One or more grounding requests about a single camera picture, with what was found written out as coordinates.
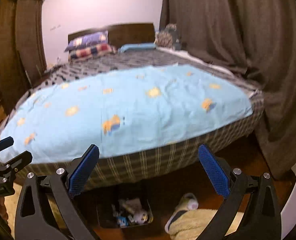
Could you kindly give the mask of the plaid mattress side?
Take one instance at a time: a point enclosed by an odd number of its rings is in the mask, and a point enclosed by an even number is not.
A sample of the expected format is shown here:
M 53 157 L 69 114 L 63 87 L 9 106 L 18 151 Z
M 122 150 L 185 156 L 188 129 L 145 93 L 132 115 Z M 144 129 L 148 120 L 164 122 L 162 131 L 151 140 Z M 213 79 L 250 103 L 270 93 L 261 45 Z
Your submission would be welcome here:
M 68 167 L 80 157 L 90 144 L 98 145 L 100 160 L 88 180 L 87 189 L 134 183 L 161 176 L 191 165 L 197 160 L 197 149 L 205 143 L 216 153 L 255 128 L 264 111 L 261 94 L 251 98 L 252 115 L 210 133 L 187 140 L 162 139 L 149 144 L 139 139 L 128 139 L 120 126 L 115 134 L 65 129 L 53 131 L 43 141 L 32 140 L 25 149 L 33 155 L 33 164 L 17 173 L 15 182 L 23 185 L 28 172 L 36 175 L 55 173 L 59 167 Z

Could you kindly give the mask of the white slipper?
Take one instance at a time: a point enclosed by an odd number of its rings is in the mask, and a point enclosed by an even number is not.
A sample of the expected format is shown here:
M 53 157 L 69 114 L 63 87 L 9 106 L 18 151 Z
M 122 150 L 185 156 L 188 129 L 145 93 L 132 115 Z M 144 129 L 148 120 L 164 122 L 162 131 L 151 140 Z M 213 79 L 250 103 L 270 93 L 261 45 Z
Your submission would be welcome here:
M 171 223 L 179 219 L 179 217 L 181 217 L 181 215 L 183 215 L 184 213 L 196 209 L 198 209 L 198 201 L 196 196 L 193 193 L 184 194 L 178 205 L 175 207 L 173 214 L 164 226 L 166 233 L 169 233 L 169 227 Z

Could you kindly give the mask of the light blue cartoon blanket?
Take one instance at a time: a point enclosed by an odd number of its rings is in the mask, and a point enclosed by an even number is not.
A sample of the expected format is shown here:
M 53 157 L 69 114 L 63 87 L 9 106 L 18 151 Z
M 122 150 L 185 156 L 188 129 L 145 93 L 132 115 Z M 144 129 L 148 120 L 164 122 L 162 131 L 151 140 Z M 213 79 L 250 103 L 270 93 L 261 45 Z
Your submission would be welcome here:
M 21 152 L 34 164 L 80 157 L 92 144 L 100 157 L 149 150 L 215 131 L 252 114 L 232 83 L 189 64 L 116 70 L 34 92 L 0 139 L 5 163 Z

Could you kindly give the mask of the brown wooden wardrobe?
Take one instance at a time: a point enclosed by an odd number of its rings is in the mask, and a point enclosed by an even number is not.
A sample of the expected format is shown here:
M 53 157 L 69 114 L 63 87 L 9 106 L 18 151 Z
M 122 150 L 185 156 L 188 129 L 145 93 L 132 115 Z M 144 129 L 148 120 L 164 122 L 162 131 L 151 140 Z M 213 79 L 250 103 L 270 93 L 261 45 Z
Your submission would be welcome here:
M 44 75 L 42 0 L 0 1 L 0 94 L 9 114 Z

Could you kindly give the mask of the grey black patterned bedspread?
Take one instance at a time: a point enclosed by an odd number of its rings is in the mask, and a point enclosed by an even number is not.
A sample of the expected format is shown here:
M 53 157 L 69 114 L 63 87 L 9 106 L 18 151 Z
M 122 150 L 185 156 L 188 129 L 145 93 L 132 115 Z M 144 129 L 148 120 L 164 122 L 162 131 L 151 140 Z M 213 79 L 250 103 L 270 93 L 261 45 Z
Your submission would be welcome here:
M 253 114 L 238 125 L 246 133 L 253 131 L 264 112 L 264 96 L 255 86 L 241 77 L 234 75 L 227 68 L 205 63 L 197 57 L 191 56 L 187 51 L 173 51 L 166 48 L 133 50 L 124 53 L 108 54 L 101 57 L 92 57 L 85 60 L 55 66 L 32 89 L 29 89 L 16 103 L 11 113 L 0 125 L 0 133 L 13 117 L 19 106 L 33 93 L 42 88 L 61 85 L 70 81 L 83 79 L 87 76 L 108 73 L 115 70 L 141 68 L 145 66 L 160 67 L 170 64 L 190 64 L 198 69 L 229 81 L 241 88 L 250 96 Z

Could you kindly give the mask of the red blue plaid pillow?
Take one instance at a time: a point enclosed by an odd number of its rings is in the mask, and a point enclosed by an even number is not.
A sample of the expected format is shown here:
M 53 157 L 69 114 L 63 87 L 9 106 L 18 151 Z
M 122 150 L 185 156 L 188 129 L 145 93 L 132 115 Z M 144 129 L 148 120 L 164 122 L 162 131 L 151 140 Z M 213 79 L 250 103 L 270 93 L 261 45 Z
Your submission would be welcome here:
M 110 44 L 106 43 L 101 43 L 84 49 L 72 50 L 69 53 L 68 60 L 84 60 L 90 57 L 101 57 L 108 54 L 115 54 L 116 52 L 117 49 L 115 48 L 115 46 L 111 46 Z

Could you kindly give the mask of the teal flat pillow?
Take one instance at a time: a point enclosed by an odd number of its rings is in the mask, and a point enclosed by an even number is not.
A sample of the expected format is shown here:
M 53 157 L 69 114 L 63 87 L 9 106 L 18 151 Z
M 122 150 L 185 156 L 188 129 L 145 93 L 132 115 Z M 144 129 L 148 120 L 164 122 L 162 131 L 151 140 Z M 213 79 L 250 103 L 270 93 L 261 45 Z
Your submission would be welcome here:
M 154 43 L 125 44 L 118 49 L 118 53 L 125 53 L 131 50 L 150 50 L 156 48 L 157 46 Z

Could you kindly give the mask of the purple cartoon pillow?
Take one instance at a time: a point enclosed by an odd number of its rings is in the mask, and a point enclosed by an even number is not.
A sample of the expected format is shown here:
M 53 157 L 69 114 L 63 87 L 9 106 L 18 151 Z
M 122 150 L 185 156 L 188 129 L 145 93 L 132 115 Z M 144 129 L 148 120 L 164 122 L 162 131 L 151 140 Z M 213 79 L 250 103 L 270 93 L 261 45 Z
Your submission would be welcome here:
M 98 31 L 96 33 L 84 35 L 71 40 L 65 52 L 91 47 L 97 44 L 108 43 L 108 31 Z

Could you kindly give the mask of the brown patterned cushion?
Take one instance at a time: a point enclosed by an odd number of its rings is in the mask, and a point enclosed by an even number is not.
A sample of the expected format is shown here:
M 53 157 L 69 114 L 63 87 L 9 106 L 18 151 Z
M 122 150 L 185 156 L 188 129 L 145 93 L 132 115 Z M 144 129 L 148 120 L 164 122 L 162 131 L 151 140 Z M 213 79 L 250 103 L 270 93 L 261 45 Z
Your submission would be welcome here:
M 154 44 L 158 47 L 181 50 L 182 43 L 177 31 L 177 24 L 169 23 L 164 29 L 156 32 Z

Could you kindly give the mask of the dark wooden headboard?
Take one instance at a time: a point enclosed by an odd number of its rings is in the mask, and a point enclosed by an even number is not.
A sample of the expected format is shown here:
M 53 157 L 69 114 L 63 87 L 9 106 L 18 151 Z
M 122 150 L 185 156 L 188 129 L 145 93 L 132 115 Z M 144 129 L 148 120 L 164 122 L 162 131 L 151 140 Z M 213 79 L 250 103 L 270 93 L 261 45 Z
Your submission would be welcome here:
M 125 23 L 91 28 L 69 34 L 68 42 L 99 31 L 108 31 L 109 44 L 118 49 L 126 44 L 153 43 L 155 41 L 153 23 Z

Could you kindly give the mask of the dark brown curtain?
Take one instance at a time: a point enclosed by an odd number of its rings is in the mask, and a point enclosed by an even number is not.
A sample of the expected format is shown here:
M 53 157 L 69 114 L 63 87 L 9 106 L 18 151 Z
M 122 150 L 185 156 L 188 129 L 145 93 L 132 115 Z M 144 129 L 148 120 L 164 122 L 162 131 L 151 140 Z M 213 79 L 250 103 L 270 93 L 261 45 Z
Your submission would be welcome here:
M 260 87 L 256 136 L 276 178 L 296 164 L 296 0 L 163 0 L 184 49 Z

